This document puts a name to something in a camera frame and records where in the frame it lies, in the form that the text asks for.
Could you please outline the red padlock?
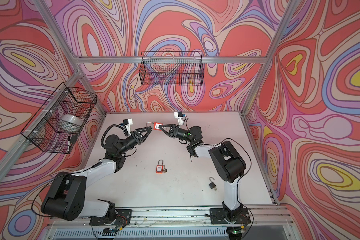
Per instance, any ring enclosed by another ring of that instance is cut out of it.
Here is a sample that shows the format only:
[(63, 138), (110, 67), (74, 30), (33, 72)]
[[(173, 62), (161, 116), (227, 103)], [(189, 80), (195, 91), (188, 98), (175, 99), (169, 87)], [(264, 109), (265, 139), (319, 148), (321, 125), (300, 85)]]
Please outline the red padlock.
[(160, 131), (161, 129), (160, 129), (160, 126), (161, 126), (162, 124), (161, 123), (157, 123), (157, 122), (147, 122), (146, 123), (146, 126), (147, 127), (152, 127), (153, 128), (153, 130), (157, 130), (157, 131)]
[(156, 173), (157, 174), (162, 174), (164, 171), (164, 161), (163, 160), (158, 160), (158, 164), (156, 166)]

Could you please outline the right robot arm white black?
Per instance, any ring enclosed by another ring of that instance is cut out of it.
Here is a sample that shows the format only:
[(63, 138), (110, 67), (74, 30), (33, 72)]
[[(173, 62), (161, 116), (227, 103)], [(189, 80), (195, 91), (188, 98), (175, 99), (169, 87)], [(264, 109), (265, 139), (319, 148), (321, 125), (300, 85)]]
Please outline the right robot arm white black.
[(202, 129), (193, 126), (188, 130), (179, 125), (160, 125), (159, 129), (170, 138), (176, 138), (188, 143), (187, 151), (191, 157), (209, 158), (224, 181), (224, 200), (221, 208), (211, 208), (207, 217), (213, 225), (235, 224), (241, 220), (249, 223), (248, 212), (241, 203), (239, 181), (244, 176), (247, 165), (239, 152), (230, 141), (219, 144), (205, 144)]

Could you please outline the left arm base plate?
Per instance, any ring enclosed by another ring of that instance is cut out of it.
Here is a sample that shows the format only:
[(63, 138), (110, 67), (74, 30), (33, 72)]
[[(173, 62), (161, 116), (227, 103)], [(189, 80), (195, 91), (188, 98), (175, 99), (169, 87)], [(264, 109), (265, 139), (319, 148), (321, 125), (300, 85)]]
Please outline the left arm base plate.
[(104, 217), (90, 217), (90, 226), (125, 227), (131, 222), (132, 209), (119, 209)]

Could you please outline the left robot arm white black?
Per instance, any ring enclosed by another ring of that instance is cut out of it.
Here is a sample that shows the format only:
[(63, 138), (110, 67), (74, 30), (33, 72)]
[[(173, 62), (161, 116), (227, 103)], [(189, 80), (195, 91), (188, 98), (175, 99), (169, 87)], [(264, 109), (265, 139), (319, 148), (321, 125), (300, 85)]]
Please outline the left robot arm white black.
[(112, 128), (114, 125), (109, 126), (101, 138), (101, 146), (106, 151), (103, 159), (76, 173), (57, 174), (41, 205), (43, 214), (66, 221), (90, 218), (94, 224), (104, 226), (116, 222), (119, 214), (115, 204), (107, 200), (87, 200), (86, 190), (97, 181), (121, 170), (127, 158), (126, 153), (144, 143), (153, 129), (138, 128), (121, 139), (117, 135), (108, 134)]

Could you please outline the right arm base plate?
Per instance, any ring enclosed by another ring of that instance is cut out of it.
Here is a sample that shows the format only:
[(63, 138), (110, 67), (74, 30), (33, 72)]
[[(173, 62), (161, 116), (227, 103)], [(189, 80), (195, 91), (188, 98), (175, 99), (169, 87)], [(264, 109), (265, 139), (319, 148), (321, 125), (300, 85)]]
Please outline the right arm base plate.
[(246, 226), (252, 222), (249, 209), (245, 207), (239, 207), (233, 211), (227, 208), (211, 208), (206, 216), (210, 218), (213, 225), (241, 224)]

